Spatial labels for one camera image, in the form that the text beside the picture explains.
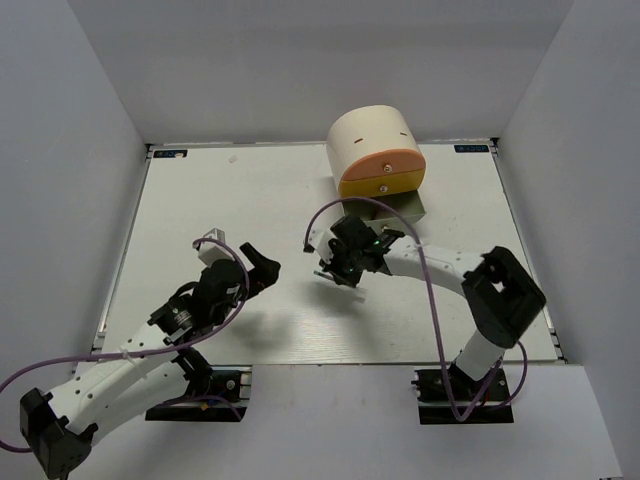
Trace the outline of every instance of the white tabletop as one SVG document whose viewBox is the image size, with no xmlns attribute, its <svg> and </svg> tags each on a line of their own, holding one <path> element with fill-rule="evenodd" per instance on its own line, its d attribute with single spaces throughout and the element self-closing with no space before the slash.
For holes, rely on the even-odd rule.
<svg viewBox="0 0 640 480">
<path fill-rule="evenodd" d="M 417 228 L 425 240 L 479 253 L 502 245 L 526 263 L 491 154 L 421 149 L 427 214 Z M 199 346 L 211 363 L 436 362 L 422 282 L 365 274 L 364 293 L 356 294 L 313 275 L 318 257 L 302 252 L 302 237 L 311 215 L 336 196 L 324 145 L 190 148 L 186 158 L 151 160 L 104 349 L 115 349 L 178 286 L 199 278 L 203 265 L 191 241 L 218 227 L 232 247 L 249 241 L 282 270 L 275 286 Z M 340 214 L 334 207 L 318 225 Z M 451 360 L 475 326 L 462 297 L 436 287 L 436 300 Z M 523 341 L 532 360 L 556 359 L 543 315 Z"/>
<path fill-rule="evenodd" d="M 508 366 L 515 385 L 519 366 Z M 263 365 L 241 423 L 145 422 L 98 444 L 95 480 L 597 480 L 620 469 L 582 367 L 538 366 L 515 423 L 420 425 L 409 366 Z"/>
</svg>

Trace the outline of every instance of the purple wire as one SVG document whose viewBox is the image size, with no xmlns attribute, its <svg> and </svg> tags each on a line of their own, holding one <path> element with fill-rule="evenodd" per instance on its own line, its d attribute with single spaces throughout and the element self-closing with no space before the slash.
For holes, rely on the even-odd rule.
<svg viewBox="0 0 640 480">
<path fill-rule="evenodd" d="M 378 200 L 374 200 L 372 198 L 365 198 L 365 197 L 349 197 L 349 198 L 338 198 L 337 200 L 333 200 L 329 203 L 327 203 L 326 205 L 324 205 L 322 208 L 320 208 L 320 210 L 318 210 L 313 217 L 311 217 L 311 220 L 309 221 L 309 225 L 307 226 L 307 231 L 305 232 L 305 236 L 304 236 L 304 246 L 306 247 L 307 245 L 309 245 L 309 235 L 311 234 L 311 228 L 313 228 L 313 224 L 315 223 L 315 221 L 317 220 L 317 218 L 328 208 L 338 204 L 338 203 L 347 203 L 347 202 L 365 202 L 365 203 L 370 203 L 372 205 L 377 206 L 378 208 L 382 208 L 383 210 L 386 210 L 387 212 L 391 213 L 392 215 L 394 215 L 395 217 L 398 218 L 398 220 L 400 220 L 404 226 L 407 228 L 407 231 L 409 232 L 409 235 L 413 238 L 413 241 L 416 243 L 416 245 L 420 245 L 420 236 L 418 235 L 418 232 L 416 232 L 415 228 L 413 228 L 413 226 L 398 212 L 396 211 L 394 208 L 390 207 L 389 205 L 382 203 Z M 471 415 L 471 413 L 473 412 L 473 410 L 475 409 L 476 405 L 478 404 L 478 402 L 480 401 L 480 399 L 483 397 L 483 395 L 485 394 L 485 392 L 487 391 L 487 389 L 489 388 L 489 386 L 491 385 L 491 382 L 493 382 L 493 379 L 495 378 L 496 374 L 498 373 L 498 364 L 499 362 L 496 362 L 496 364 L 492 367 L 492 369 L 489 371 L 489 373 L 487 374 L 487 376 L 485 377 L 482 386 L 480 387 L 480 390 L 478 391 L 478 393 L 476 393 L 476 396 L 473 397 L 473 399 L 471 400 L 471 403 L 469 404 L 469 406 L 467 407 L 467 409 L 464 411 L 464 413 L 462 413 L 462 415 L 458 412 L 458 407 L 456 405 L 456 399 L 453 396 L 453 388 L 451 387 L 451 379 L 449 378 L 449 374 L 447 372 L 447 361 L 445 358 L 445 354 L 444 354 L 444 344 L 442 342 L 442 332 L 440 330 L 440 320 L 438 319 L 438 311 L 436 308 L 436 301 L 435 301 L 435 294 L 433 292 L 433 283 L 431 281 L 431 275 L 429 274 L 429 268 L 427 266 L 427 259 L 424 255 L 424 251 L 422 248 L 417 248 L 418 251 L 418 257 L 420 258 L 420 266 L 422 267 L 422 273 L 424 275 L 424 281 L 425 284 L 427 286 L 427 296 L 429 297 L 429 307 L 431 309 L 431 318 L 433 320 L 433 331 L 435 333 L 435 337 L 436 337 L 436 346 L 438 348 L 438 360 L 440 362 L 440 369 L 442 371 L 442 383 L 444 385 L 444 389 L 445 392 L 447 393 L 447 398 L 449 399 L 449 404 L 451 406 L 451 412 L 453 413 L 453 416 L 455 417 L 455 419 L 458 422 L 464 422 L 466 421 L 469 416 Z"/>
<path fill-rule="evenodd" d="M 245 281 L 245 285 L 247 287 L 247 292 L 250 289 L 250 282 L 249 282 L 249 272 L 247 271 L 247 267 L 244 265 L 244 263 L 242 262 L 242 259 L 238 256 L 237 253 L 235 253 L 227 244 L 225 244 L 224 242 L 221 242 L 219 240 L 213 239 L 213 238 L 198 238 L 196 240 L 193 241 L 193 247 L 197 247 L 198 245 L 200 245 L 201 243 L 215 243 L 216 245 L 218 245 L 219 247 L 221 247 L 223 250 L 225 250 L 229 255 L 231 255 L 233 257 L 233 259 L 238 262 L 238 264 L 240 265 L 240 268 L 242 268 L 242 273 L 244 274 L 244 281 Z M 203 342 L 204 340 L 207 340 L 208 338 L 213 337 L 215 334 L 217 334 L 220 330 L 222 330 L 224 327 L 226 327 L 227 325 L 229 325 L 233 319 L 235 319 L 238 314 L 240 313 L 240 311 L 242 310 L 242 308 L 244 307 L 244 299 L 240 300 L 240 302 L 238 302 L 238 306 L 235 308 L 235 310 L 233 312 L 231 312 L 231 315 L 229 315 L 226 320 L 224 322 L 222 322 L 220 324 L 220 326 L 218 326 L 217 328 L 214 328 L 213 330 L 211 330 L 209 333 L 207 333 L 206 335 L 203 335 L 202 337 L 196 338 L 195 340 L 191 340 L 190 342 L 186 342 L 180 345 L 173 345 L 170 347 L 166 347 L 166 348 L 160 348 L 157 350 L 137 350 L 134 352 L 128 352 L 128 357 L 130 358 L 139 358 L 139 357 L 144 357 L 144 356 L 151 356 L 151 355 L 162 355 L 164 353 L 171 353 L 171 352 L 178 352 L 181 350 L 185 350 L 189 347 L 192 347 L 193 345 Z M 29 365 L 28 367 L 24 367 L 21 370 L 18 370 L 16 373 L 14 373 L 13 375 L 11 375 L 9 378 L 7 378 L 4 382 L 2 382 L 2 384 L 0 384 L 0 394 L 2 394 L 2 392 L 10 385 L 12 384 L 16 379 L 20 378 L 22 375 L 25 375 L 29 372 L 32 372 L 33 370 L 37 370 L 39 368 L 42 367 L 48 367 L 50 365 L 57 365 L 60 363 L 75 363 L 75 362 L 98 362 L 98 361 L 113 361 L 113 360 L 122 360 L 124 358 L 124 354 L 122 353 L 101 353 L 98 355 L 71 355 L 68 357 L 60 357 L 60 358 L 53 358 L 50 360 L 44 360 L 42 362 L 38 362 L 38 363 L 34 363 L 33 365 Z M 2 440 L 0 440 L 0 449 L 2 450 L 6 450 L 7 452 L 11 452 L 11 453 L 29 453 L 31 452 L 30 448 L 23 448 L 23 447 L 14 447 L 13 445 L 9 445 L 8 443 L 3 442 Z"/>
<path fill-rule="evenodd" d="M 168 407 L 170 405 L 176 405 L 178 403 L 184 403 L 184 402 L 203 402 L 203 401 L 209 401 L 209 400 L 215 400 L 216 402 L 221 402 L 224 403 L 227 407 L 229 407 L 229 409 L 233 412 L 233 414 L 236 416 L 236 418 L 238 419 L 239 422 L 242 421 L 242 415 L 240 415 L 240 412 L 238 411 L 238 409 L 233 405 L 233 403 L 231 403 L 229 400 L 227 400 L 226 398 L 222 398 L 219 395 L 201 395 L 199 397 L 178 397 L 178 398 L 172 398 L 171 400 L 167 400 L 166 402 L 162 402 L 160 405 L 161 406 L 165 406 Z"/>
<path fill-rule="evenodd" d="M 511 402 L 513 402 L 513 399 L 518 396 L 518 394 L 520 393 L 520 390 L 522 390 L 522 387 L 524 387 L 524 381 L 527 379 L 527 370 L 528 370 L 528 367 L 529 367 L 529 358 L 527 356 L 527 350 L 524 348 L 524 345 L 519 340 L 518 340 L 518 346 L 520 347 L 520 350 L 522 351 L 522 375 L 520 375 L 520 382 L 518 382 L 518 386 L 513 391 L 513 393 L 511 395 L 509 395 L 509 398 L 507 398 L 503 402 L 499 403 L 498 405 L 495 405 L 493 407 L 488 407 L 487 410 L 498 410 L 500 408 L 506 407 Z"/>
</svg>

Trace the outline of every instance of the purple cable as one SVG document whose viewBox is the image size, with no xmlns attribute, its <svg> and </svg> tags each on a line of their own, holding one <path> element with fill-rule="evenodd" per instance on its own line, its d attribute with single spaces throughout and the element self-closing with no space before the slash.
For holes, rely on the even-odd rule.
<svg viewBox="0 0 640 480">
<path fill-rule="evenodd" d="M 378 200 L 374 200 L 372 198 L 365 198 L 365 197 L 349 197 L 349 198 L 339 198 L 337 200 L 333 200 L 329 203 L 327 203 L 326 205 L 324 205 L 322 208 L 320 208 L 320 210 L 318 210 L 315 215 L 313 215 L 313 217 L 311 217 L 311 220 L 309 221 L 309 225 L 307 226 L 307 231 L 305 232 L 304 235 L 304 246 L 306 247 L 307 245 L 309 245 L 309 235 L 311 234 L 311 229 L 313 228 L 313 224 L 315 223 L 315 221 L 317 220 L 317 218 L 328 208 L 338 204 L 338 203 L 347 203 L 347 202 L 365 202 L 365 203 L 370 203 L 372 205 L 377 206 L 378 208 L 381 208 L 383 210 L 386 210 L 387 212 L 391 213 L 392 215 L 394 215 L 395 217 L 398 218 L 398 220 L 400 220 L 404 226 L 407 228 L 407 231 L 409 232 L 409 235 L 411 236 L 411 238 L 413 238 L 413 241 L 416 243 L 416 246 L 420 245 L 420 236 L 418 235 L 418 232 L 416 232 L 415 228 L 413 228 L 413 226 L 398 212 L 396 211 L 394 208 L 390 207 L 389 205 L 382 203 Z M 429 274 L 429 268 L 427 267 L 427 259 L 424 256 L 424 251 L 422 248 L 417 247 L 417 251 L 418 251 L 418 257 L 420 258 L 420 265 L 422 267 L 422 273 L 424 275 L 424 281 L 426 283 L 427 286 L 427 296 L 429 297 L 429 307 L 431 309 L 431 318 L 433 320 L 433 331 L 435 333 L 435 337 L 436 337 L 436 346 L 438 347 L 438 359 L 440 361 L 440 369 L 442 370 L 442 380 L 443 380 L 443 385 L 444 385 L 444 389 L 445 392 L 447 393 L 447 398 L 449 399 L 449 404 L 451 406 L 451 412 L 453 413 L 454 418 L 458 421 L 458 422 L 464 422 L 466 421 L 469 416 L 471 415 L 471 413 L 473 412 L 473 410 L 475 409 L 476 405 L 478 404 L 478 402 L 480 401 L 480 399 L 484 396 L 485 392 L 487 391 L 487 389 L 489 388 L 489 386 L 491 385 L 491 382 L 493 382 L 493 379 L 495 378 L 496 374 L 498 373 L 498 365 L 499 365 L 499 361 L 496 362 L 496 364 L 491 368 L 491 370 L 489 371 L 489 373 L 487 374 L 487 376 L 485 377 L 482 386 L 480 387 L 480 390 L 478 391 L 478 393 L 476 393 L 476 396 L 473 397 L 473 399 L 471 400 L 471 403 L 469 404 L 469 406 L 467 407 L 467 409 L 464 411 L 464 413 L 461 415 L 460 412 L 458 412 L 458 407 L 456 405 L 456 399 L 453 396 L 453 388 L 451 387 L 451 379 L 449 378 L 449 374 L 447 372 L 447 361 L 445 359 L 445 355 L 444 355 L 444 344 L 442 342 L 442 332 L 440 331 L 440 320 L 438 319 L 438 311 L 436 308 L 436 301 L 435 301 L 435 294 L 433 292 L 433 283 L 431 282 L 431 275 Z"/>
<path fill-rule="evenodd" d="M 229 407 L 229 409 L 233 412 L 233 414 L 236 416 L 236 418 L 238 419 L 239 422 L 242 421 L 242 415 L 240 415 L 240 412 L 238 411 L 238 409 L 233 405 L 233 403 L 231 403 L 229 400 L 227 400 L 226 398 L 222 398 L 219 395 L 201 395 L 199 397 L 178 397 L 178 398 L 172 398 L 171 400 L 167 400 L 166 402 L 162 402 L 160 405 L 161 406 L 165 406 L 168 407 L 170 405 L 176 405 L 178 403 L 184 403 L 184 402 L 203 402 L 203 401 L 209 401 L 209 400 L 215 400 L 216 402 L 222 402 L 224 403 L 227 407 Z"/>
<path fill-rule="evenodd" d="M 215 243 L 216 245 L 221 247 L 223 250 L 225 250 L 229 255 L 231 255 L 236 262 L 238 262 L 238 264 L 240 265 L 240 268 L 242 268 L 242 273 L 244 274 L 244 281 L 245 281 L 245 285 L 247 287 L 247 292 L 248 292 L 251 286 L 249 282 L 249 272 L 247 271 L 247 267 L 245 267 L 244 263 L 242 262 L 242 259 L 238 256 L 238 254 L 236 254 L 224 242 L 215 240 L 213 238 L 198 238 L 194 240 L 193 241 L 194 248 L 200 245 L 201 243 Z M 238 314 L 244 307 L 244 303 L 245 303 L 244 300 L 241 300 L 238 303 L 238 306 L 236 307 L 236 309 L 233 312 L 231 312 L 231 315 L 229 315 L 227 319 L 220 324 L 220 326 L 218 326 L 217 328 L 214 328 L 213 330 L 211 330 L 206 335 L 203 335 L 202 337 L 196 338 L 195 340 L 191 340 L 190 342 L 186 342 L 180 345 L 173 345 L 167 348 L 160 348 L 157 350 L 137 350 L 135 352 L 128 352 L 128 357 L 139 358 L 139 357 L 144 357 L 146 355 L 151 356 L 151 355 L 161 355 L 164 353 L 177 352 L 180 350 L 185 350 L 195 345 L 196 343 L 200 343 L 204 340 L 207 340 L 208 338 L 211 338 L 215 334 L 217 334 L 224 327 L 229 325 L 233 321 L 233 319 L 235 319 L 238 316 Z M 33 365 L 29 365 L 28 367 L 24 367 L 23 369 L 18 370 L 16 373 L 14 373 L 9 378 L 7 378 L 4 382 L 2 382 L 2 384 L 0 384 L 0 395 L 16 379 L 20 378 L 22 375 L 26 373 L 32 372 L 33 370 L 37 370 L 38 368 L 48 367 L 50 365 L 58 365 L 60 363 L 113 361 L 113 360 L 122 360 L 123 358 L 124 358 L 124 355 L 122 353 L 101 353 L 99 355 L 90 355 L 90 354 L 71 355 L 69 357 L 53 358 L 51 360 L 44 360 L 42 362 L 34 363 Z M 12 453 L 31 452 L 30 448 L 14 447 L 13 445 L 9 445 L 8 443 L 3 442 L 2 440 L 0 440 L 0 449 L 6 450 L 7 452 L 12 452 Z"/>
<path fill-rule="evenodd" d="M 527 379 L 527 370 L 528 370 L 528 367 L 529 367 L 529 365 L 528 365 L 529 364 L 529 358 L 527 356 L 527 350 L 524 348 L 524 345 L 519 340 L 518 340 L 518 346 L 520 347 L 520 350 L 522 351 L 522 375 L 520 375 L 520 381 L 518 382 L 518 386 L 513 391 L 513 393 L 511 395 L 509 395 L 509 398 L 507 398 L 506 400 L 504 400 L 503 402 L 499 403 L 498 405 L 496 405 L 494 407 L 488 407 L 487 410 L 498 410 L 499 408 L 506 407 L 511 402 L 513 402 L 513 399 L 518 396 L 518 394 L 520 393 L 520 390 L 522 390 L 522 387 L 524 387 L 524 381 Z"/>
</svg>

